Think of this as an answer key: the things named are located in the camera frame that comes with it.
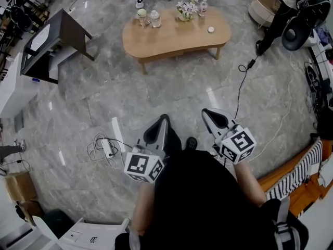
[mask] flower vase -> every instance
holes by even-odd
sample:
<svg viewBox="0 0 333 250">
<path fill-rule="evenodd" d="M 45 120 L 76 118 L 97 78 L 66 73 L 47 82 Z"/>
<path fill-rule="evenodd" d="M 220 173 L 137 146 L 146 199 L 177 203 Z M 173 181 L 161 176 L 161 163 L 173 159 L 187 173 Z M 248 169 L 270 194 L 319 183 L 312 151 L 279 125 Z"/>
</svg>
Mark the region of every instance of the flower vase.
<svg viewBox="0 0 333 250">
<path fill-rule="evenodd" d="M 184 14 L 181 14 L 179 13 L 178 14 L 178 18 L 181 20 L 181 21 L 189 21 L 193 18 L 193 15 L 189 15 L 189 16 L 186 16 Z"/>
</svg>

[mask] cardboard box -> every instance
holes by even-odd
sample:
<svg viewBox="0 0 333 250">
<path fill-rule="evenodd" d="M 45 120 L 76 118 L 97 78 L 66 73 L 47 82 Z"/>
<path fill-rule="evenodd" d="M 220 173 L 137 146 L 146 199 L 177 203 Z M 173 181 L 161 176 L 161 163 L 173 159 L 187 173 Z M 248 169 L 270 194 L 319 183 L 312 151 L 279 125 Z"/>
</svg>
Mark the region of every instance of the cardboard box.
<svg viewBox="0 0 333 250">
<path fill-rule="evenodd" d="M 36 224 L 33 221 L 32 216 L 42 217 L 44 215 L 39 203 L 35 201 L 24 202 L 20 204 L 20 208 L 24 213 L 28 223 L 30 223 L 33 226 L 36 226 Z"/>
<path fill-rule="evenodd" d="M 13 201 L 29 201 L 37 197 L 28 172 L 10 173 L 5 177 L 5 185 Z"/>
</svg>

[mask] marble floor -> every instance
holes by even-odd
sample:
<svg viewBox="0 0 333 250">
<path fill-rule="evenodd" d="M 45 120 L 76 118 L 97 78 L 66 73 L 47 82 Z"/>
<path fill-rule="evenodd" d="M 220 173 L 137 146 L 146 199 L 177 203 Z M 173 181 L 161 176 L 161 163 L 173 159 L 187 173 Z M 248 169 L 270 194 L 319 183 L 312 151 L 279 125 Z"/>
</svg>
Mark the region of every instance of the marble floor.
<svg viewBox="0 0 333 250">
<path fill-rule="evenodd" d="M 61 8 L 68 11 L 74 1 L 55 0 L 50 7 L 52 15 Z M 145 3 L 148 10 L 162 10 L 178 1 Z M 74 54 L 59 66 L 59 85 L 41 82 L 37 96 L 23 111 L 24 128 L 17 134 L 12 119 L 2 120 L 5 145 L 12 144 L 14 138 L 26 140 L 27 151 L 22 157 L 31 164 L 45 210 L 60 208 L 74 220 L 84 216 L 101 223 L 120 222 L 131 215 L 138 183 L 122 172 L 119 157 L 113 169 L 104 161 L 91 162 L 86 152 L 96 133 L 114 136 L 114 117 L 127 144 L 133 144 L 136 131 L 149 120 L 168 114 L 183 142 L 194 136 L 200 149 L 210 148 L 213 138 L 203 124 L 201 110 L 217 107 L 235 114 L 244 77 L 238 65 L 255 57 L 254 44 L 263 37 L 263 31 L 248 15 L 251 0 L 208 3 L 224 14 L 232 29 L 221 58 L 215 60 L 210 52 L 197 52 L 165 59 L 148 64 L 146 76 L 122 47 L 122 27 L 136 14 L 135 0 L 79 0 L 74 5 L 70 15 L 93 35 L 87 51 L 95 61 Z M 290 59 L 303 64 L 309 54 L 305 49 L 290 54 L 276 40 L 258 58 L 241 89 L 237 119 L 258 142 L 255 157 L 288 112 L 288 83 L 292 79 L 290 114 L 276 139 L 250 162 L 256 177 L 303 149 L 313 132 L 315 117 L 305 102 L 305 75 L 290 65 Z M 7 161 L 17 159 L 12 155 Z M 24 170 L 21 164 L 9 165 L 11 172 L 20 170 Z"/>
</svg>

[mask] table leg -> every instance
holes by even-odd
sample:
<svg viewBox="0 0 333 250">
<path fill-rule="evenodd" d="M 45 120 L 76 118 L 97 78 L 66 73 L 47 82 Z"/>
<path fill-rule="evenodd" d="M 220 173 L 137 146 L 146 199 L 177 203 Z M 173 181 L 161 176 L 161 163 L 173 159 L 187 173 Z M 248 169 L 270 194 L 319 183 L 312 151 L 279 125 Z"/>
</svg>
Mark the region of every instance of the table leg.
<svg viewBox="0 0 333 250">
<path fill-rule="evenodd" d="M 90 35 L 90 33 L 88 33 L 86 30 L 84 30 L 84 32 L 85 32 L 85 35 L 87 35 L 87 37 L 91 40 L 92 36 Z"/>
<path fill-rule="evenodd" d="M 222 48 L 222 47 L 218 47 L 217 50 L 216 50 L 216 56 L 215 56 L 215 59 L 216 59 L 216 60 L 218 60 L 218 59 L 220 58 L 221 48 Z"/>
<path fill-rule="evenodd" d="M 95 61 L 95 58 L 92 57 L 90 54 L 88 53 L 82 53 L 83 55 L 85 55 L 87 58 L 89 58 L 91 61 Z"/>
<path fill-rule="evenodd" d="M 142 74 L 146 75 L 147 74 L 147 70 L 146 70 L 145 64 L 144 63 L 139 63 L 139 64 L 140 64 L 140 67 L 141 67 L 141 70 L 142 70 Z"/>
</svg>

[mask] power strip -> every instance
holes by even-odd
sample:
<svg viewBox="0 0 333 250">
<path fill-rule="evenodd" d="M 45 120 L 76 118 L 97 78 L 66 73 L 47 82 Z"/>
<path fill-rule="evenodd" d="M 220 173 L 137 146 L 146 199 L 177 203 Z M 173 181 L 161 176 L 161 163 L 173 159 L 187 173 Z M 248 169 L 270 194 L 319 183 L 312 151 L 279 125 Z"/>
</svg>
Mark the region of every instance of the power strip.
<svg viewBox="0 0 333 250">
<path fill-rule="evenodd" d="M 106 155 L 106 157 L 112 157 L 113 156 L 113 152 L 112 149 L 110 147 L 110 143 L 107 139 L 102 139 L 102 146 L 103 146 L 103 150 L 104 153 Z"/>
</svg>

